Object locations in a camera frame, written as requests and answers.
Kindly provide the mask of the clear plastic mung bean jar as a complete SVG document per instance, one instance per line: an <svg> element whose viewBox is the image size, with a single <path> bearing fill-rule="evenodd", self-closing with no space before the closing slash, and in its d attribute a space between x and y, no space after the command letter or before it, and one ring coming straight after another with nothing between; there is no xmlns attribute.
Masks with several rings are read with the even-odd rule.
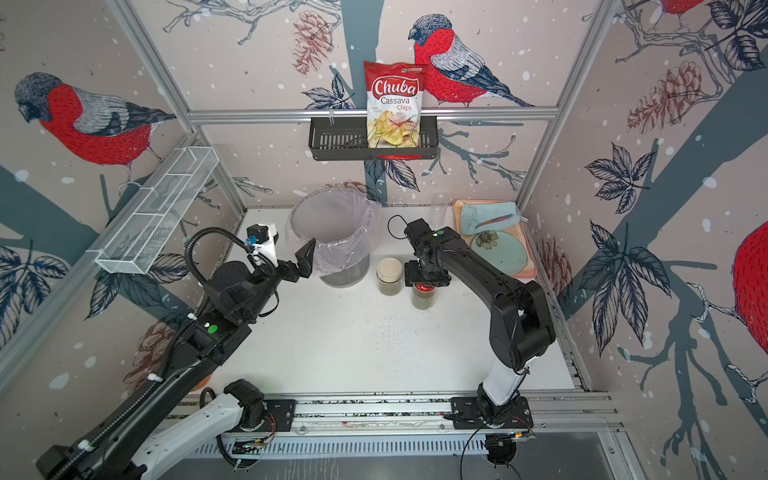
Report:
<svg viewBox="0 0 768 480"><path fill-rule="evenodd" d="M439 230L444 225L449 198L444 193L435 193L431 196L428 223L432 230Z"/></svg>

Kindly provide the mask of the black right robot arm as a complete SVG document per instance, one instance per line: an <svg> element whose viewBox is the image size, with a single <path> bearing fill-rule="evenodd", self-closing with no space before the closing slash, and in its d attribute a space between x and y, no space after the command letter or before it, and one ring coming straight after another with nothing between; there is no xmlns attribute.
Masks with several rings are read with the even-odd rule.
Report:
<svg viewBox="0 0 768 480"><path fill-rule="evenodd" d="M415 255L405 263L407 286L439 288L456 278L488 309L489 344L496 361L478 387L477 411L490 427L507 424L522 401L519 389L530 365L556 341L544 289L504 274L449 227L433 230L417 219L406 224L404 234Z"/></svg>

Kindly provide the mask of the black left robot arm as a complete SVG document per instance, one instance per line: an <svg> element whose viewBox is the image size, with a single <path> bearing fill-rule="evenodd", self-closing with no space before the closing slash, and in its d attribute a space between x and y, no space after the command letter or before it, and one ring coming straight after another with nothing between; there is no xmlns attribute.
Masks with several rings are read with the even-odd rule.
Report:
<svg viewBox="0 0 768 480"><path fill-rule="evenodd" d="M208 439L240 426L255 430L268 419L263 393L237 380L187 419L157 429L194 387L235 353L252 325L268 315L265 307L279 297L278 286L312 274L315 240L299 248L293 261L273 260L263 252L275 238L268 226L255 224L247 231L247 240L219 227L204 228L190 238L184 260L207 295L205 308L189 315L157 369L118 409L78 442L54 445L41 456L37 469L43 478L157 479ZM193 253L197 242L211 234L244 250L247 260L226 262L206 278Z"/></svg>

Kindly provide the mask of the jar with red lid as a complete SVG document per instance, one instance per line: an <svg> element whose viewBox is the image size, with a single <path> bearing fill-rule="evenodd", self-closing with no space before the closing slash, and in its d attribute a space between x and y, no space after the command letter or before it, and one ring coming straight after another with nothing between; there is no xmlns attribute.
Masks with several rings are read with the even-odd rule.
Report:
<svg viewBox="0 0 768 480"><path fill-rule="evenodd" d="M412 286L412 305L419 310L430 309L435 302L436 288L423 283L414 283Z"/></svg>

